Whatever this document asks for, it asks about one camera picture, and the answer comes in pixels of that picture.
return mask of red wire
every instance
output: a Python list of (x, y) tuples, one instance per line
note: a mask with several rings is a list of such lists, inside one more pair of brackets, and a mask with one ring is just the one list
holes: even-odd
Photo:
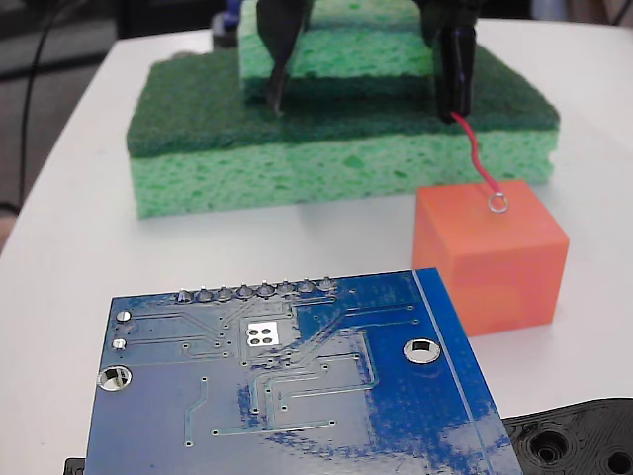
[(492, 175), (488, 173), (488, 171), (484, 168), (481, 161), (479, 160), (479, 149), (477, 147), (477, 136), (475, 135), (475, 132), (473, 132), (471, 126), (462, 116), (460, 116), (456, 112), (451, 112), (451, 116), (453, 116), (453, 119), (455, 119), (464, 128), (466, 135), (471, 141), (471, 146), (473, 148), (473, 165), (475, 165), (475, 168), (477, 168), (479, 174), (482, 175), (482, 177), (486, 180), (486, 183), (489, 184), (489, 186), (493, 189), (495, 193), (502, 193), (501, 187), (499, 186), (497, 181), (493, 178)]

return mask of table surface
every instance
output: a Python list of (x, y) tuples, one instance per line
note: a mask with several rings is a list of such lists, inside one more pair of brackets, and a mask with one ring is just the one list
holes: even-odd
[[(561, 112), (536, 192), (571, 238), (554, 324), (472, 338), (499, 411), (633, 397), (633, 31), (482, 21), (479, 35)], [(149, 67), (209, 49), (209, 32), (117, 43), (29, 197), (0, 258), (0, 473), (85, 454), (113, 296), (410, 267), (412, 196), (136, 218), (125, 137)]]

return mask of orange cube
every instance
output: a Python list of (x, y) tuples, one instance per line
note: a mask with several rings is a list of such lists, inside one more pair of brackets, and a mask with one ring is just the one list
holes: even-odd
[(526, 183), (501, 188), (503, 214), (486, 184), (417, 191), (413, 268), (439, 270), (468, 336), (554, 319), (570, 240)]

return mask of green sponge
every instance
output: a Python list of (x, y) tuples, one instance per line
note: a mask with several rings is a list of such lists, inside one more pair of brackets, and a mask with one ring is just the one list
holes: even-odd
[[(257, 34), (256, 3), (242, 3), (238, 31), (242, 88), (254, 99), (263, 97), (273, 67)], [(411, 0), (316, 0), (286, 96), (417, 98), (425, 92), (420, 78), (432, 74), (431, 55)]]
[[(141, 217), (413, 192), (479, 180), (459, 126), (417, 101), (301, 101), (277, 118), (247, 104), (237, 52), (152, 68), (128, 134)], [(478, 50), (475, 114), (483, 162), (498, 179), (543, 183), (558, 114), (521, 76)]]

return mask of blue circuit board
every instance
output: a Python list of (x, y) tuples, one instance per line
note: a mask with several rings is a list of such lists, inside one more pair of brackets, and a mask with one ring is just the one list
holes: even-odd
[(435, 270), (116, 298), (86, 475), (520, 474)]

